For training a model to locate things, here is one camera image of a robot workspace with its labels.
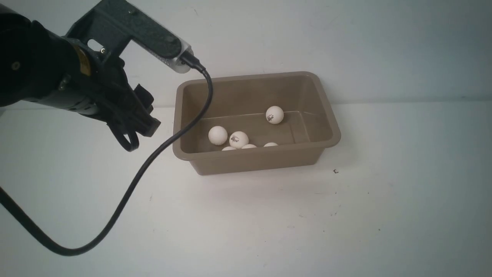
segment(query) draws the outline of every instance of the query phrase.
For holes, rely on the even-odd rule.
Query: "yellow label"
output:
[[[89,63],[89,59],[87,58],[86,54],[77,45],[73,45],[73,48],[75,48],[75,52],[77,52],[77,56],[79,56],[80,72],[84,75],[90,76],[91,64]]]

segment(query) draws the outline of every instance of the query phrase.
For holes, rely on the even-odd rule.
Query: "brown plastic bin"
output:
[[[189,161],[200,175],[298,167],[315,164],[323,150],[340,141],[340,129],[319,78],[290,72],[214,78],[214,98],[204,118],[173,145],[176,157]],[[174,133],[188,124],[207,98],[205,80],[178,88]],[[284,120],[267,122],[266,110],[280,106]],[[230,136],[243,131],[258,148],[221,151],[209,142],[211,127]],[[263,147],[268,142],[279,146]]]

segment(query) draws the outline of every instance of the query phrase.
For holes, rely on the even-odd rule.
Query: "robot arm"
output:
[[[93,51],[91,39],[104,48]],[[131,40],[174,71],[189,71],[182,57],[193,54],[190,45],[125,0],[102,0],[63,37],[0,4],[0,106],[25,100],[77,112],[106,122],[135,150],[136,133],[151,137],[160,122],[150,115],[152,95],[132,89],[123,70],[120,54]]]

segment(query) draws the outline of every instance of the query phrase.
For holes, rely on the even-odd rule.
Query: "white tabletop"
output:
[[[92,251],[52,254],[0,208],[0,276],[490,276],[492,102],[334,105],[314,166],[199,176],[167,149]],[[106,224],[145,158],[61,110],[0,117],[0,184],[55,241]]]

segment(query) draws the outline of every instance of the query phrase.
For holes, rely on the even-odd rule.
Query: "cable connector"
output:
[[[190,68],[196,69],[202,74],[205,71],[205,67],[200,63],[200,60],[198,60],[195,56],[193,56],[193,54],[188,51],[185,51],[181,54],[180,60]]]

